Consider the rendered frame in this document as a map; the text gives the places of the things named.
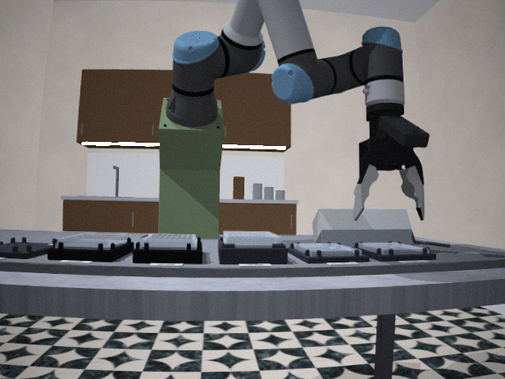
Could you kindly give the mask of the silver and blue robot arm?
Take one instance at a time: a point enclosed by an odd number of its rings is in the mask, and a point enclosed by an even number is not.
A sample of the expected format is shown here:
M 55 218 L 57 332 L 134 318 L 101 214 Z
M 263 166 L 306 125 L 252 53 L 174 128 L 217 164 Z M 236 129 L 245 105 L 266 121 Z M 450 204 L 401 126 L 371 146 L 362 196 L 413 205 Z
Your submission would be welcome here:
M 170 121 L 199 127 L 217 119 L 215 79 L 247 74 L 263 63 L 264 21 L 279 65 L 272 89 L 282 103 L 305 103 L 364 85 L 366 107 L 405 104 L 397 30 L 371 28 L 362 36 L 362 47 L 317 59 L 299 0 L 238 0 L 220 36 L 191 31 L 174 42 L 172 91 L 166 105 Z M 402 116 L 380 116 L 379 128 L 403 147 L 428 145 L 429 133 Z

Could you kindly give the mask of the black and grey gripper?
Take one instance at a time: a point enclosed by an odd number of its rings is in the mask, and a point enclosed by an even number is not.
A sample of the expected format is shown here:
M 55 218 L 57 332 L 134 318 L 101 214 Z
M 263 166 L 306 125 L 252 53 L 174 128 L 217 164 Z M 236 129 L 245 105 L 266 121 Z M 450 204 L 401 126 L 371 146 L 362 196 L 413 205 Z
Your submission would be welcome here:
M 364 210 L 364 203 L 369 196 L 370 187 L 379 176 L 378 171 L 393 171 L 395 169 L 399 170 L 402 177 L 403 193 L 416 201 L 416 210 L 421 221 L 425 218 L 424 177 L 418 156 L 414 153 L 413 148 L 403 147 L 379 128 L 380 116 L 401 116 L 403 114 L 404 106 L 400 103 L 375 103 L 366 107 L 366 121 L 369 121 L 370 125 L 370 138 L 359 143 L 359 180 L 353 191 L 355 195 L 353 218 L 355 221 Z M 403 165 L 405 169 L 402 169 Z

